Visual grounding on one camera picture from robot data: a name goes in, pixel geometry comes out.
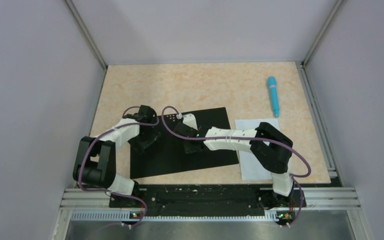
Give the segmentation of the red and black folder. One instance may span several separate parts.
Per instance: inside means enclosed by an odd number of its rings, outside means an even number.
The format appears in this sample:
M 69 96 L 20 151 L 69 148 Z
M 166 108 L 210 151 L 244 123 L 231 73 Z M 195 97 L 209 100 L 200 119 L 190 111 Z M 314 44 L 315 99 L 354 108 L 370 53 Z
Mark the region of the red and black folder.
M 226 107 L 194 110 L 192 112 L 197 126 L 231 129 Z M 185 140 L 173 136 L 164 127 L 161 115 L 159 124 L 155 126 L 154 133 L 160 137 L 142 151 L 139 146 L 130 147 L 130 178 L 138 179 L 186 171 L 201 170 L 215 167 L 230 166 L 239 163 L 238 155 L 232 150 L 194 149 Z M 164 115 L 167 126 L 175 131 L 179 121 L 176 115 Z

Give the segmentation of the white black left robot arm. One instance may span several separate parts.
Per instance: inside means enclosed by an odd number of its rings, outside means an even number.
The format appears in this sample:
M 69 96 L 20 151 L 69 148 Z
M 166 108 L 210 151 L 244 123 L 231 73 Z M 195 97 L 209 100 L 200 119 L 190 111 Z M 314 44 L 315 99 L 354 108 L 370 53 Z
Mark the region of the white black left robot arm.
M 105 132 L 83 137 L 78 146 L 73 179 L 84 191 L 108 191 L 121 195 L 129 207 L 140 202 L 140 193 L 135 190 L 137 182 L 117 172 L 117 151 L 129 144 L 140 155 L 161 136 L 156 130 L 160 119 L 156 111 L 141 105 L 134 114 L 124 113 L 121 120 Z

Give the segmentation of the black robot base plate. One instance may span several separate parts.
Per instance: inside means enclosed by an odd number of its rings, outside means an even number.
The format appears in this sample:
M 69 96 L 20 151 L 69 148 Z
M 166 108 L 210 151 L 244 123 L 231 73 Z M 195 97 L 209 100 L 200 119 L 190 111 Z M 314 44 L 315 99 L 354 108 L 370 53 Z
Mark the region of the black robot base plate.
M 110 195 L 110 208 L 142 208 L 147 217 L 259 217 L 306 207 L 304 193 L 273 192 L 269 184 L 140 184 L 134 198 Z

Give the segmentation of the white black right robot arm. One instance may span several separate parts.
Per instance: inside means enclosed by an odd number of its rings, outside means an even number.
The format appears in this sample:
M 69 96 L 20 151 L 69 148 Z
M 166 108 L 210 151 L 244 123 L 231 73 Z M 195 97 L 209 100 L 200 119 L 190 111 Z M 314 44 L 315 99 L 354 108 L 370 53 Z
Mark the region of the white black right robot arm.
M 293 181 L 289 176 L 289 160 L 293 141 L 268 122 L 251 129 L 196 127 L 193 114 L 183 116 L 174 133 L 184 140 L 187 153 L 230 150 L 253 154 L 259 164 L 271 173 L 273 200 L 287 206 L 294 198 Z

